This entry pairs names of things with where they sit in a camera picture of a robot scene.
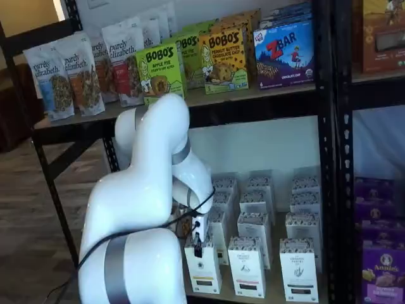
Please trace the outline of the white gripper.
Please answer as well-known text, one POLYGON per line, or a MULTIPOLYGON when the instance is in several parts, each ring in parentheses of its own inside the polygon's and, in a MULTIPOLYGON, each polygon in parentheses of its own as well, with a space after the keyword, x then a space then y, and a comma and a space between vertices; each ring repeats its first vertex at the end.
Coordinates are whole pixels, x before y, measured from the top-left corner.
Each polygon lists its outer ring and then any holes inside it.
POLYGON ((192 246, 195 257, 203 256, 202 243, 205 242, 208 233, 208 219, 207 213, 192 218, 192 246))

